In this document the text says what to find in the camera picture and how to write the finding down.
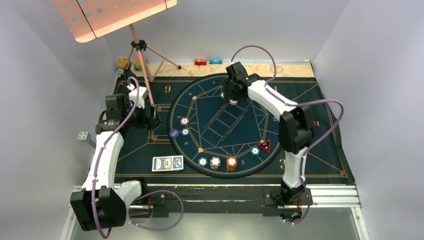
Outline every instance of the poker table mat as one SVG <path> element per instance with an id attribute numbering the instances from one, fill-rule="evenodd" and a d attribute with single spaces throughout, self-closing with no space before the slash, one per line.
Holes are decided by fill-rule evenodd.
<path id="1" fill-rule="evenodd" d="M 204 77 L 156 77 L 150 83 L 157 114 L 162 124 L 155 131 L 131 128 L 125 136 L 116 165 L 115 182 L 144 177 L 149 184 L 279 184 L 284 174 L 285 152 L 278 143 L 278 121 L 255 101 L 231 106 L 220 97 L 225 73 Z M 138 77 L 144 86 L 144 79 Z M 126 80 L 118 78 L 115 94 L 128 94 Z M 323 99 L 313 77 L 277 77 L 269 84 L 286 98 L 298 103 Z M 311 106 L 315 140 L 336 121 L 327 104 Z M 180 124 L 188 118 L 189 124 Z M 183 128 L 190 133 L 170 138 L 169 131 Z M 270 153 L 250 149 L 270 142 Z M 152 172 L 153 157 L 183 155 L 184 169 Z M 208 165 L 199 167 L 200 157 Z M 219 157 L 218 169 L 209 160 Z M 237 159 L 235 171 L 227 171 L 227 157 Z M 313 148 L 306 159 L 308 184 L 351 185 L 355 179 L 342 149 L 337 127 Z"/>

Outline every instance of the red triangle marker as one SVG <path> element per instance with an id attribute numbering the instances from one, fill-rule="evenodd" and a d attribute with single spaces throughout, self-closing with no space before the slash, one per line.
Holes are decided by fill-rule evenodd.
<path id="1" fill-rule="evenodd" d="M 270 141 L 270 140 L 268 140 L 268 141 L 265 141 L 265 142 L 259 143 L 259 144 L 258 144 L 258 146 L 259 146 L 261 149 L 265 150 L 265 152 L 270 153 L 270 149 L 271 149 L 271 141 Z"/>

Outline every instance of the purple round chip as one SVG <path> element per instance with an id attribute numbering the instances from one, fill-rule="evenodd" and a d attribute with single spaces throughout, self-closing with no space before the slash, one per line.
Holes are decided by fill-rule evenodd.
<path id="1" fill-rule="evenodd" d="M 180 131 L 178 131 L 177 129 L 171 129 L 171 131 L 169 131 L 169 136 L 173 139 L 175 139 L 179 135 L 180 135 Z"/>

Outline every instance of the tripod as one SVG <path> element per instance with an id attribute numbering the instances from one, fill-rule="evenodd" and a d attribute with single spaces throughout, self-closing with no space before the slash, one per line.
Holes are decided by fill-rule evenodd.
<path id="1" fill-rule="evenodd" d="M 148 90 L 148 98 L 150 100 L 150 104 L 153 105 L 154 102 L 153 102 L 152 91 L 150 90 L 149 82 L 153 82 L 153 80 L 156 77 L 156 74 L 158 74 L 159 69 L 161 69 L 165 60 L 168 61 L 170 64 L 174 65 L 175 67 L 177 67 L 178 69 L 181 69 L 181 66 L 176 64 L 175 62 L 173 62 L 172 60 L 170 60 L 166 56 L 164 56 L 162 53 L 156 51 L 154 48 L 149 46 L 144 40 L 139 40 L 139 37 L 137 36 L 136 30 L 134 29 L 134 26 L 133 26 L 132 23 L 129 25 L 129 29 L 131 30 L 131 34 L 132 34 L 132 37 L 134 38 L 134 41 L 131 42 L 131 50 L 130 50 L 129 55 L 128 55 L 128 60 L 130 60 L 131 55 L 133 55 L 134 49 L 136 49 L 138 57 L 140 58 L 141 70 L 143 71 L 143 77 L 144 77 L 144 83 L 145 83 L 146 88 Z M 155 54 L 157 54 L 158 56 L 162 57 L 162 62 L 160 63 L 159 67 L 157 68 L 157 70 L 156 70 L 156 72 L 154 73 L 153 76 L 150 72 L 150 69 L 149 69 L 149 66 L 147 64 L 145 55 L 143 53 L 143 51 L 146 51 L 146 49 L 149 49 L 152 52 L 154 52 Z"/>

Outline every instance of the white wall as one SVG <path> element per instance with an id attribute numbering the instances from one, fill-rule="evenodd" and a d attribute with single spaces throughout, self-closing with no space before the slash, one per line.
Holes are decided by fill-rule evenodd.
<path id="1" fill-rule="evenodd" d="M 102 39 L 75 42 L 49 0 L 0 3 L 0 239 L 58 239 L 87 174 L 114 61 Z"/>
<path id="2" fill-rule="evenodd" d="M 178 0 L 177 5 L 135 23 L 138 36 L 179 63 L 220 57 L 229 61 L 239 48 L 257 44 L 278 62 L 314 59 L 348 0 Z M 128 56 L 128 27 L 104 36 L 116 59 Z M 258 49 L 238 56 L 269 63 Z M 162 59 L 147 53 L 151 63 Z"/>
<path id="3" fill-rule="evenodd" d="M 371 239 L 422 239 L 424 2 L 349 1 L 313 66 L 346 106 L 343 148 Z"/>

